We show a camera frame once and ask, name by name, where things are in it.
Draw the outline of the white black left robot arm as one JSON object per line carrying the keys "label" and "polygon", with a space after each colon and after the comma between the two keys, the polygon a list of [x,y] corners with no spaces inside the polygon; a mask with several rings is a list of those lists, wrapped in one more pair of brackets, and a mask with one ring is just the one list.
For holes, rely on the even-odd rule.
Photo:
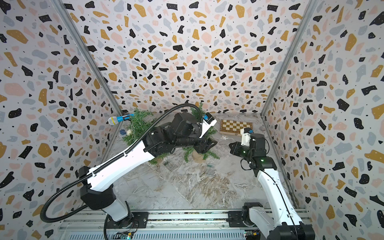
{"label": "white black left robot arm", "polygon": [[94,168],[82,168],[81,172],[91,174],[81,188],[81,200],[92,210],[102,210],[115,222],[130,220],[133,214],[128,203],[115,195],[113,184],[120,177],[139,165],[163,154],[172,154],[177,148],[192,147],[199,154],[207,153],[217,141],[207,138],[208,130],[217,123],[210,114],[198,120],[190,113],[177,113],[173,120],[150,128],[138,144],[131,145],[112,158],[111,164]]}

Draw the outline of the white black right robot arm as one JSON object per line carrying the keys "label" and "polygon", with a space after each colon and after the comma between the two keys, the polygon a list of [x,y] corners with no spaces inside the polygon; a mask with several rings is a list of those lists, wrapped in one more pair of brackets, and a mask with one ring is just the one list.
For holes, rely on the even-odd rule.
{"label": "white black right robot arm", "polygon": [[229,144],[230,153],[241,157],[249,171],[262,185],[270,204],[272,217],[260,203],[245,203],[242,207],[242,220],[246,226],[257,227],[257,232],[267,240],[314,240],[312,225],[305,224],[291,204],[284,190],[277,165],[267,156],[266,139],[246,128],[241,133],[242,141]]}

